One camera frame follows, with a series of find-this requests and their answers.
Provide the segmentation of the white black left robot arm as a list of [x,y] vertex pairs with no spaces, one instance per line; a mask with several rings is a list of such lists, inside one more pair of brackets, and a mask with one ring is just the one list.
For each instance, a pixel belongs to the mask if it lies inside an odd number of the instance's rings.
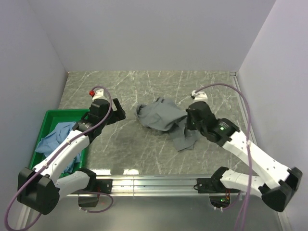
[[102,129],[110,124],[126,118],[126,113],[119,100],[112,103],[106,99],[96,99],[90,110],[76,122],[65,140],[45,160],[34,168],[24,168],[18,175],[17,201],[38,211],[49,214],[58,202],[67,195],[79,190],[93,193],[97,188],[96,173],[80,168],[74,173],[61,177],[60,175],[71,161],[86,149]]

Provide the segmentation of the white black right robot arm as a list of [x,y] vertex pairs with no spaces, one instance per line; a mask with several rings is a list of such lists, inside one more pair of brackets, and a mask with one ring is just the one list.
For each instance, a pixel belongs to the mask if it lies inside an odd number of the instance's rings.
[[229,151],[252,167],[256,176],[220,167],[211,177],[217,192],[235,189],[258,196],[271,209],[283,212],[299,188],[302,171],[289,168],[247,139],[243,131],[226,118],[217,119],[207,103],[191,104],[187,111],[187,128],[197,130],[210,142]]

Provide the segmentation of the grey long sleeve shirt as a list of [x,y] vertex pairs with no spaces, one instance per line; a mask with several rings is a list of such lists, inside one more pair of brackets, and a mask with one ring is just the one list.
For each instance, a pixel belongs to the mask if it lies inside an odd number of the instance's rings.
[[186,128],[187,112],[171,99],[159,97],[152,103],[139,104],[135,116],[144,127],[167,132],[178,152],[192,150],[200,138],[199,132]]

